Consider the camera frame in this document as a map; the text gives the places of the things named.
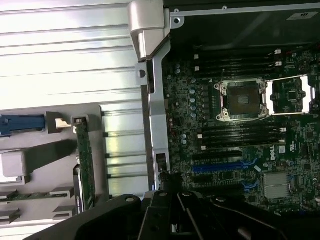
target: chipset heatsink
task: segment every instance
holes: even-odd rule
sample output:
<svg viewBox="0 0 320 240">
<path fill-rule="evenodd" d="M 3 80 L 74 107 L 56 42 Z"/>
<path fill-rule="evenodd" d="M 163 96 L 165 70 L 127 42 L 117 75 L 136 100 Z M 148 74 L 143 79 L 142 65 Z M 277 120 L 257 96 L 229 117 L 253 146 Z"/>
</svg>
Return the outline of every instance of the chipset heatsink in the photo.
<svg viewBox="0 0 320 240">
<path fill-rule="evenodd" d="M 286 172 L 266 173 L 263 176 L 264 196 L 267 199 L 289 197 L 290 185 Z"/>
<path fill-rule="evenodd" d="M 303 109 L 300 112 L 276 112 L 272 101 L 273 83 L 290 79 L 301 81 L 301 91 L 305 92 L 302 100 Z M 220 122 L 252 121 L 270 116 L 308 114 L 309 104 L 315 99 L 313 94 L 315 89 L 309 86 L 307 75 L 272 80 L 228 79 L 214 84 L 214 88 L 220 92 L 221 112 L 215 117 Z"/>
</svg>

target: circuit board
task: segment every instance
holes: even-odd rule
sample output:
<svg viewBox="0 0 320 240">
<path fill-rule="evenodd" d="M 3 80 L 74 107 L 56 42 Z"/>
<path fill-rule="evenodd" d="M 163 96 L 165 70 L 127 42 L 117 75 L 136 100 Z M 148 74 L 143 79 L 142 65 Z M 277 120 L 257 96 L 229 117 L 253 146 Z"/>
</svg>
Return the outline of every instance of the circuit board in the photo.
<svg viewBox="0 0 320 240">
<path fill-rule="evenodd" d="M 183 187 L 281 215 L 318 214 L 319 59 L 318 46 L 164 59 L 170 167 Z"/>
<path fill-rule="evenodd" d="M 0 203 L 9 203 L 14 201 L 23 201 L 23 200 L 35 200 L 35 199 L 52 199 L 52 198 L 66 198 L 67 194 L 50 194 L 50 192 L 36 192 L 29 194 L 21 194 L 13 192 L 7 198 L 0 199 Z"/>
<path fill-rule="evenodd" d="M 76 120 L 74 129 L 78 142 L 78 165 L 73 169 L 73 182 L 77 213 L 83 213 L 95 206 L 95 178 L 88 124 L 85 118 Z"/>
</svg>

